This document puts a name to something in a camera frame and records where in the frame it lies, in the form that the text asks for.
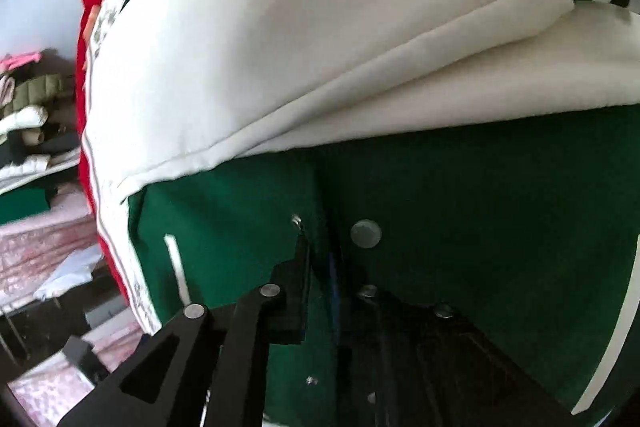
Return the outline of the green white varsity jacket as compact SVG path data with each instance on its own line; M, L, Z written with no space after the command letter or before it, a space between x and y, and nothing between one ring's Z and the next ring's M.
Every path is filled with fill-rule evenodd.
M639 0L103 7L85 137L162 327L309 241L263 426L338 426L331 256L442 262L573 426L638 424Z

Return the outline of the white cloth on shelf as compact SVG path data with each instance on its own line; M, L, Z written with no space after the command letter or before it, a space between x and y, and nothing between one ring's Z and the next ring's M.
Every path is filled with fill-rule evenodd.
M102 260L103 254L98 244L73 251L32 295L36 300L49 300L61 297L71 289L90 283L93 280L93 270Z

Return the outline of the pink folded blanket stack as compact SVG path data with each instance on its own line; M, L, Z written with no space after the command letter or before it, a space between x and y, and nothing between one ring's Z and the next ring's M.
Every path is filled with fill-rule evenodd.
M32 297L74 251L96 245L96 220L84 191L60 187L51 208L1 227L1 303Z

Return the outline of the green folded cloth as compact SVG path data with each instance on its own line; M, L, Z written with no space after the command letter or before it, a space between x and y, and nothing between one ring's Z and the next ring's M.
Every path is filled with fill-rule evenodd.
M55 188L23 186L0 196L0 225L39 215L50 209Z

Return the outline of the white checkered bed sheet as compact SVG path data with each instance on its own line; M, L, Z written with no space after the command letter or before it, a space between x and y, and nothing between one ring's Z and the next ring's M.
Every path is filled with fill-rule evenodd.
M96 22L90 30L86 52L88 64L84 90L87 120L90 112L89 95L92 89L94 63L96 62L96 52L99 49L99 45L93 41L93 38L98 34L98 26L102 23L100 17L106 13L103 5L104 0L99 8ZM128 235L128 202L117 202L111 194L110 188L104 181L104 173L99 171L96 165L94 143L85 137L85 130L81 135L81 150L88 158L90 186L96 202L96 229L110 248L115 267L127 289L129 306L134 318L143 332L155 334L162 327L162 321L158 318L153 306L139 259Z

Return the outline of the white puffer jacket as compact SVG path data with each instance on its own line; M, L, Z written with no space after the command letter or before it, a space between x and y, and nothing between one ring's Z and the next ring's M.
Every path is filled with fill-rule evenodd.
M0 133L8 134L16 130L39 128L47 119L47 109L42 106L29 105L18 112L3 117L0 120Z

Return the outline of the olive green puffer jacket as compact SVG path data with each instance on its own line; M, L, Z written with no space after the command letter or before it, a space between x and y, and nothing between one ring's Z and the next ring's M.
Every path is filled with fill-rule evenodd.
M4 76L1 79L1 116L9 116L27 106L43 106L61 98L73 98L74 93L73 76L42 75L22 82Z

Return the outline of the pink garment on pile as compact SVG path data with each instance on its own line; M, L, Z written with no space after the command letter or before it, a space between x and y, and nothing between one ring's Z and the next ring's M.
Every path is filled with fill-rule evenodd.
M41 52L29 52L17 55L8 54L0 60L0 74L6 75L23 66L37 64L41 59Z

